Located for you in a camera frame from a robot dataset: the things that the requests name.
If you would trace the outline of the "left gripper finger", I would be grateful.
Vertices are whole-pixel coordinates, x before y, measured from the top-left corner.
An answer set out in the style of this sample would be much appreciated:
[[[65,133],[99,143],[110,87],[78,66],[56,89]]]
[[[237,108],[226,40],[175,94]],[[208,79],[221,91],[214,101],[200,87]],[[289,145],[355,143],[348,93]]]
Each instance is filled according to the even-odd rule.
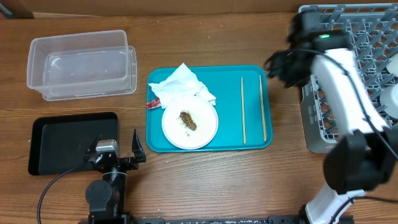
[[[144,152],[144,149],[141,145],[141,142],[139,140],[139,136],[137,133],[137,130],[134,130],[133,138],[132,138],[132,149],[131,151],[134,153],[134,158],[137,163],[143,163],[146,162],[146,154]]]
[[[90,147],[87,149],[87,151],[85,152],[85,154],[83,156],[84,161],[90,160],[91,155],[96,152],[96,146],[97,146],[98,142],[101,140],[101,137],[102,137],[101,134],[98,134],[95,137],[93,143],[90,145]]]

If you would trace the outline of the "wooden chopstick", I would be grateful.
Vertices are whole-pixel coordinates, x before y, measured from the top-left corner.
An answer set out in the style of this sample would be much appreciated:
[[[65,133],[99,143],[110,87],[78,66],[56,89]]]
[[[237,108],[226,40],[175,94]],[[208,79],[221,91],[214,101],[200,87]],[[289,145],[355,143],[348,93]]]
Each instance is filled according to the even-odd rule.
[[[241,109],[242,109],[242,123],[243,123],[243,144],[246,144],[246,121],[245,121],[243,77],[241,77]]]
[[[262,77],[261,77],[261,75],[259,75],[259,92],[260,92],[260,99],[261,99],[261,116],[262,116],[263,138],[264,138],[264,142],[266,142],[267,141],[266,120],[265,120],[265,112],[264,112],[264,97],[263,97]]]

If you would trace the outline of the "white cup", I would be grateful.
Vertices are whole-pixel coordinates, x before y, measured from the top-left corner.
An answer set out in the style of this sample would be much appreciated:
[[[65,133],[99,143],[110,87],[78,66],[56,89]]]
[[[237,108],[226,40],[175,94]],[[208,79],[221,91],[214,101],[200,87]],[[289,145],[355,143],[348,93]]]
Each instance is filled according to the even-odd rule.
[[[398,77],[398,54],[395,54],[390,58],[390,63],[387,65],[386,69],[390,74]]]

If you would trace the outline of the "grey bowl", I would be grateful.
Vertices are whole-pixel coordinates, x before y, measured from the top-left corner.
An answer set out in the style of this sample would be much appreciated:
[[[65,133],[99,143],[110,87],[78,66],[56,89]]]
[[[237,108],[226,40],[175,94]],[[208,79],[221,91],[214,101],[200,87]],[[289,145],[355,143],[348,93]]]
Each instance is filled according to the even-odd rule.
[[[397,84],[391,85],[383,89],[380,95],[380,104],[386,105],[384,111],[392,118],[397,119],[398,117],[398,86]]]

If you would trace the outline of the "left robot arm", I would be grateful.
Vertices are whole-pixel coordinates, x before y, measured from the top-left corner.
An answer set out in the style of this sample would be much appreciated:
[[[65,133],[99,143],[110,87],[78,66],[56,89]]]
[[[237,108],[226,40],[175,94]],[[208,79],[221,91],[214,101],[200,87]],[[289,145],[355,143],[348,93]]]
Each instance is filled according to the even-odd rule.
[[[131,151],[134,153],[132,157],[120,157],[116,140],[102,140],[101,136],[97,136],[85,153],[84,161],[102,173],[102,178],[93,181],[85,192],[89,204],[89,223],[137,223],[124,210],[127,171],[137,170],[139,164],[146,161],[146,154],[136,131],[132,137]]]

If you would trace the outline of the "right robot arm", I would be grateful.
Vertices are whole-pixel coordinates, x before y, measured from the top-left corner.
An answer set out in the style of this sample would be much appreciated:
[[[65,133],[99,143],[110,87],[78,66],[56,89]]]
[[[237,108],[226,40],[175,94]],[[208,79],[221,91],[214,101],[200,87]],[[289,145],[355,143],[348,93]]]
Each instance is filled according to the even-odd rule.
[[[301,208],[301,223],[338,223],[356,200],[386,183],[397,162],[397,131],[387,126],[359,78],[349,34],[323,30],[317,11],[298,13],[287,38],[264,66],[286,88],[303,87],[315,75],[335,116],[338,144],[323,163],[325,183]]]

